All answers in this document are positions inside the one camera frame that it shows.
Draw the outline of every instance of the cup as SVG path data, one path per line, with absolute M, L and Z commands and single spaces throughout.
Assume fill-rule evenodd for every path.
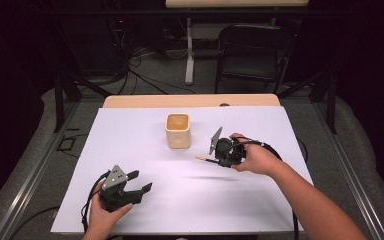
M 170 113 L 166 121 L 166 135 L 170 148 L 188 148 L 191 145 L 189 115 L 186 113 Z

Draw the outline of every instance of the person's left hand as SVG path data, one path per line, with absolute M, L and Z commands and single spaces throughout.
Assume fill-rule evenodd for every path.
M 94 192 L 102 188 L 104 181 L 100 182 Z M 104 209 L 101 201 L 99 200 L 99 193 L 92 197 L 89 215 L 89 227 L 83 239 L 105 239 L 111 232 L 115 223 L 126 215 L 133 208 L 133 204 L 129 203 L 114 212 L 108 212 Z

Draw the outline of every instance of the black chair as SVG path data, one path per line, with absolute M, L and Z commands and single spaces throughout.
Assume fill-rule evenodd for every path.
M 219 34 L 219 51 L 214 93 L 222 78 L 275 84 L 276 93 L 294 45 L 295 35 L 279 26 L 235 24 Z

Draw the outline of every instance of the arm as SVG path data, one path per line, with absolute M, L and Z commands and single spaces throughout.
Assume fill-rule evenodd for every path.
M 103 183 L 101 182 L 96 186 L 95 192 L 102 188 Z M 132 208 L 133 204 L 130 203 L 110 213 L 102 207 L 99 193 L 93 195 L 90 206 L 89 227 L 83 236 L 83 240 L 106 239 L 115 223 Z
M 243 137 L 232 134 L 231 137 Z M 247 158 L 232 168 L 271 177 L 288 200 L 310 239 L 366 239 L 351 218 L 287 163 L 258 145 L 245 144 Z

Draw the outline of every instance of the white tabletop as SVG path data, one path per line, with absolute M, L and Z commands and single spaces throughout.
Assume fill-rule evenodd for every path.
M 167 8 L 302 7 L 308 0 L 166 0 Z
M 165 136 L 169 113 L 191 118 L 192 145 L 170 149 Z M 293 231 L 292 210 L 272 179 L 199 161 L 209 156 L 210 138 L 240 132 L 274 147 L 309 182 L 285 109 L 280 106 L 194 108 L 103 108 L 95 119 L 66 196 L 52 227 L 57 233 L 82 233 L 80 209 L 96 179 L 115 164 L 126 173 L 139 170 L 126 190 L 152 182 L 141 204 L 114 227 L 114 233 L 259 234 Z

